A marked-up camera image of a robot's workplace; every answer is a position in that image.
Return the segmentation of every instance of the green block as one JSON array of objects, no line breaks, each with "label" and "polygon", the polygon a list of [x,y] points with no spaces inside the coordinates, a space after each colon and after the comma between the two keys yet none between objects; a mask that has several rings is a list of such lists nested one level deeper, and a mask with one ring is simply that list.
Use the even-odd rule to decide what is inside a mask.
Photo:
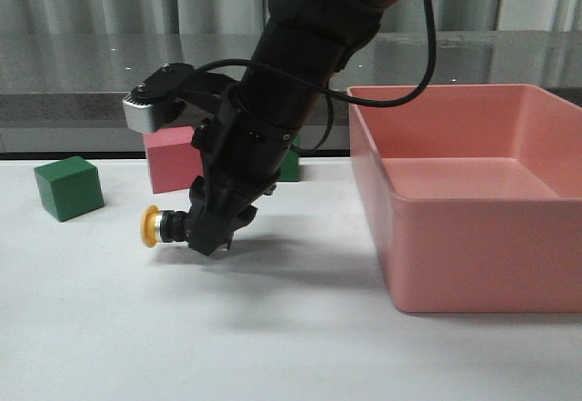
[{"label": "green block", "polygon": [[[299,145],[299,138],[293,141],[293,145]],[[281,176],[279,181],[299,181],[299,154],[289,151],[281,164]]]},{"label": "green block", "polygon": [[60,222],[103,207],[97,168],[75,156],[35,168],[45,210]]}]

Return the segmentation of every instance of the table surface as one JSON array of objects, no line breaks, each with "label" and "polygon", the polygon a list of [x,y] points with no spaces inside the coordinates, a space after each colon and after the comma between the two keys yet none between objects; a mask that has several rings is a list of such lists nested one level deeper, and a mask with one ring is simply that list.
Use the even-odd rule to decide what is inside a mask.
[{"label": "table surface", "polygon": [[145,161],[93,161],[105,207],[65,223],[0,162],[0,399],[579,400],[582,315],[406,315],[349,159],[303,159],[230,252],[148,249]]}]

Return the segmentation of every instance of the yellow cap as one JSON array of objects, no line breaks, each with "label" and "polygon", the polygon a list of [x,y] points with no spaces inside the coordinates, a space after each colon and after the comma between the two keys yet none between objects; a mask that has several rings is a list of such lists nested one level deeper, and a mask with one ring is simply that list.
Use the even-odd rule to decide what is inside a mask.
[{"label": "yellow cap", "polygon": [[157,206],[149,206],[142,215],[142,242],[148,248],[153,248],[157,244],[156,215],[158,212]]}]

